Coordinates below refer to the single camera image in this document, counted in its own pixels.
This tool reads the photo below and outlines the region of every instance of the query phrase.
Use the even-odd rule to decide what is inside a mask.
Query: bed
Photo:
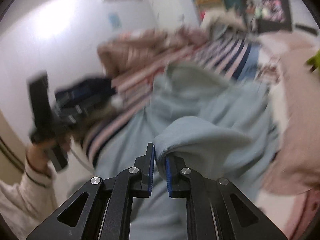
[[[313,53],[315,44],[306,41],[300,33],[299,37],[293,38],[305,41],[299,43],[300,47],[283,45],[282,48],[275,48],[272,38],[278,34],[268,35],[262,36],[259,42],[228,36],[203,44],[189,44],[165,54],[164,57],[158,58],[142,69],[113,78],[112,84],[121,99],[122,110],[115,119],[103,120],[87,133],[82,148],[89,161],[93,166],[97,164],[102,149],[108,147],[108,143],[121,134],[134,114],[148,104],[154,77],[162,74],[166,66],[175,61],[193,61],[208,71],[214,71],[238,82],[257,80],[268,83],[274,119],[278,123],[280,138],[283,141],[289,118],[284,85],[286,73],[282,66],[282,55],[301,47],[311,49]],[[255,204],[289,239],[299,238],[318,210],[320,191],[309,187],[302,191],[280,195],[272,188],[270,190],[268,182],[265,182],[265,188],[268,191],[261,189]]]

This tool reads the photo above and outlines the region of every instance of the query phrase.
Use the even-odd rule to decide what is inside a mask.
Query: pink blanket
[[[107,76],[115,78],[143,69],[184,47],[201,46],[208,39],[207,33],[203,30],[184,26],[174,34],[148,30],[138,38],[117,39],[100,44],[97,52],[107,70]]]
[[[314,54],[312,49],[296,49],[281,57],[290,121],[264,179],[264,188],[276,194],[320,187],[320,79],[304,66]]]

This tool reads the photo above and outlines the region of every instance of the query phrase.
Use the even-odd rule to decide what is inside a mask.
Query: person's arm
[[[44,152],[54,144],[52,141],[31,145],[26,152],[25,172],[20,184],[0,185],[9,203],[39,222],[47,218],[57,207],[52,190],[51,170],[47,165],[49,159]],[[69,150],[69,141],[63,148]]]

